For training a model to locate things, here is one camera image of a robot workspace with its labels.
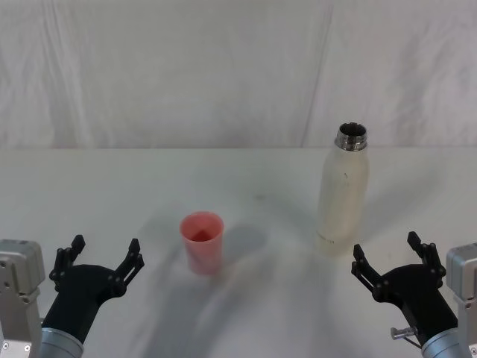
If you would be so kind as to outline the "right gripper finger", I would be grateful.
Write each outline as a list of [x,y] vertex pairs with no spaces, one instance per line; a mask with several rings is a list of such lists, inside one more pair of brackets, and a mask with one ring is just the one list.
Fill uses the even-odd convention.
[[353,247],[354,261],[351,274],[355,276],[372,294],[377,302],[390,302],[390,281],[388,274],[380,275],[369,264],[360,244]]
[[430,244],[423,243],[415,231],[410,231],[408,233],[407,243],[421,259],[422,264],[433,277],[436,287],[438,289],[441,288],[443,285],[443,278],[446,275],[446,269],[440,261],[436,244],[433,242]]

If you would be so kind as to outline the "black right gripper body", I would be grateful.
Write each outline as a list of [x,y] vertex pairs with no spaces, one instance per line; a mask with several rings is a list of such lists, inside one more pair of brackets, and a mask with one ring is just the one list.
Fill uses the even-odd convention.
[[382,300],[401,310],[421,345],[458,326],[454,312],[439,291],[445,274],[443,266],[411,264],[382,276]]

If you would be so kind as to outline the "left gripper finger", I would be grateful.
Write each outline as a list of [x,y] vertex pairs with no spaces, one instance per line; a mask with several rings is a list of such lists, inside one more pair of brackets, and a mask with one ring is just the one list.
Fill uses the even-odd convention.
[[141,254],[139,240],[134,238],[130,242],[126,257],[113,274],[108,277],[110,297],[118,298],[123,296],[127,291],[127,286],[144,265],[145,262]]
[[73,266],[85,246],[84,237],[78,234],[69,247],[57,249],[54,267],[49,274],[49,279],[54,282],[56,292],[59,292],[60,282],[65,277],[66,271]]

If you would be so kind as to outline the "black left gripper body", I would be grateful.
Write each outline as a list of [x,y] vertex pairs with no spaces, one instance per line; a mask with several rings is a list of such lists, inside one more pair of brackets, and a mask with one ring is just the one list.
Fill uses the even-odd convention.
[[103,303],[122,296],[122,278],[109,268],[78,265],[49,274],[57,296],[42,328],[59,330],[84,343]]

